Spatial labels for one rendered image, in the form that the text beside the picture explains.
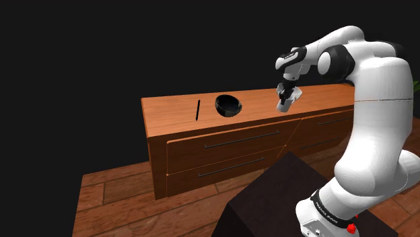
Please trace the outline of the black bowl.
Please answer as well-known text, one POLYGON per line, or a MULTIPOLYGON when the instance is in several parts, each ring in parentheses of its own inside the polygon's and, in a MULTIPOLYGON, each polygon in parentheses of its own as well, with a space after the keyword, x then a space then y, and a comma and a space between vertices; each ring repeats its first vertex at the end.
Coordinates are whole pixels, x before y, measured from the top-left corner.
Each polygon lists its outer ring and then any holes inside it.
POLYGON ((224 117, 233 117, 242 110, 242 103, 236 97, 229 94, 222 94, 215 99, 216 111, 224 117))

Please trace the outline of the dark robot stand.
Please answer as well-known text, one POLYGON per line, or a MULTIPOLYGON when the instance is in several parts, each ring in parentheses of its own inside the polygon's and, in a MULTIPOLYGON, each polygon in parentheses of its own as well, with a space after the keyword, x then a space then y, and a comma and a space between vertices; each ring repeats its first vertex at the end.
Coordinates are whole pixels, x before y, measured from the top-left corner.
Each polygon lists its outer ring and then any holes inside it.
POLYGON ((303 232, 298 221, 321 216, 310 198, 315 191, 329 212, 355 220, 356 233, 346 233, 346 237, 398 237, 368 210, 383 197, 353 195, 292 152, 227 203, 211 237, 328 237, 314 230, 303 232))

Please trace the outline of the brown wooden chest of drawers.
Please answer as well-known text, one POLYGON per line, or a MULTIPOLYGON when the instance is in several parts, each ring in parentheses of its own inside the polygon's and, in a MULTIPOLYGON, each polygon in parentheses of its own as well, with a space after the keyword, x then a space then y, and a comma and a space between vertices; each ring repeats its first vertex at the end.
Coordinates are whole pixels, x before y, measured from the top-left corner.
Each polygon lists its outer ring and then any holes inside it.
POLYGON ((242 110, 233 117, 216 111, 217 93, 143 98, 155 198, 267 168, 289 151, 308 155, 339 144, 352 128, 353 96, 347 84, 304 86, 282 113, 273 88, 237 91, 242 110))

